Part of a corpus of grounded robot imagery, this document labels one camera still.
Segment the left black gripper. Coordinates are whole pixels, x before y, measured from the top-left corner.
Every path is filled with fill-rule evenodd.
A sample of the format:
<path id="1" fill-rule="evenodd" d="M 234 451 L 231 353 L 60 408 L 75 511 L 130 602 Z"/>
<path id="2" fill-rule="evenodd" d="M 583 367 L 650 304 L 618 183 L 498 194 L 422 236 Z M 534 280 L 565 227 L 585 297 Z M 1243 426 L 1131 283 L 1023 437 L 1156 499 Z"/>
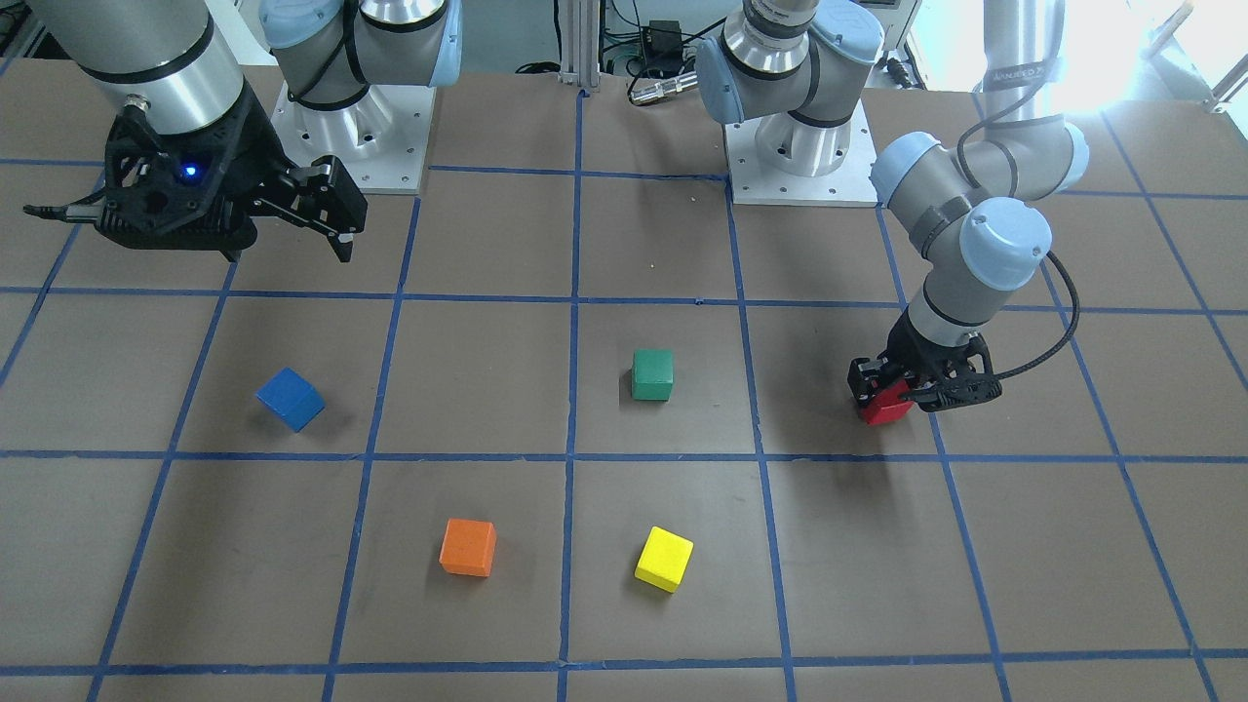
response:
<path id="1" fill-rule="evenodd" d="M 922 410 L 966 408 L 1003 393 L 978 330 L 951 324 L 930 305 L 906 307 L 889 334 L 882 357 L 855 357 L 847 365 L 847 390 L 856 408 L 869 408 L 901 378 L 910 387 L 905 400 Z"/>

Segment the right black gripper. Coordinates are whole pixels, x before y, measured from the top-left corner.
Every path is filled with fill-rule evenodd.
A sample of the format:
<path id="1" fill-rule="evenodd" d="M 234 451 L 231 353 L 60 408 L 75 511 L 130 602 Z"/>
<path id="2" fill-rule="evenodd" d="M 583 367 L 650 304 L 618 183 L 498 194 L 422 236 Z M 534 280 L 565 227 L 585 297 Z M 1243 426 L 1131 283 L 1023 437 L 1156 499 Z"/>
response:
<path id="1" fill-rule="evenodd" d="M 237 259 L 257 239 L 253 217 L 271 216 L 324 235 L 334 257 L 351 262 L 369 200 L 334 155 L 296 166 L 250 82 L 196 132 L 161 135 L 152 116 L 130 95 L 110 127 L 99 234 L 125 249 Z"/>

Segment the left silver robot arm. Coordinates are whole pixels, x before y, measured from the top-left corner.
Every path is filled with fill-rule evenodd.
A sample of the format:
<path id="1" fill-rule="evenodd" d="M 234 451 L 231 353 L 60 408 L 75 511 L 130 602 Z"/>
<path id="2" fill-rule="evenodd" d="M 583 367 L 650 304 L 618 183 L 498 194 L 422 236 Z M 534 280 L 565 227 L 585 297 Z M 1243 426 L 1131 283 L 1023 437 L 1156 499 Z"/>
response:
<path id="1" fill-rule="evenodd" d="M 985 115 L 953 146 L 909 132 L 884 147 L 870 180 L 930 262 L 875 358 L 847 368 L 869 425 L 988 403 L 1001 396 L 983 327 L 1052 259 L 1035 201 L 1078 182 L 1085 134 L 1053 106 L 1065 72 L 1062 1 L 983 5 Z M 771 164 L 794 175 L 839 165 L 854 110 L 885 44 L 879 17 L 854 1 L 745 1 L 698 44 L 701 101 L 724 125 L 759 120 Z"/>

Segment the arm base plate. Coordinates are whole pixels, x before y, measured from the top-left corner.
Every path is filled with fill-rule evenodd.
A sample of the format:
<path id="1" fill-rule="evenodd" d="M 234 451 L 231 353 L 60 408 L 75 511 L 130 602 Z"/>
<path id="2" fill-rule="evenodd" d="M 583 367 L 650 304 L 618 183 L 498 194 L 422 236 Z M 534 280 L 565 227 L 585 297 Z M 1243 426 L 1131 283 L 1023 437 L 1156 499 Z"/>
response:
<path id="1" fill-rule="evenodd" d="M 271 121 L 300 166 L 333 155 L 364 194 L 418 195 L 437 96 L 428 86 L 374 85 L 354 105 L 318 111 L 280 92 Z"/>
<path id="2" fill-rule="evenodd" d="M 723 127 L 735 204 L 874 209 L 877 160 L 862 102 L 847 122 L 815 127 L 776 114 Z"/>

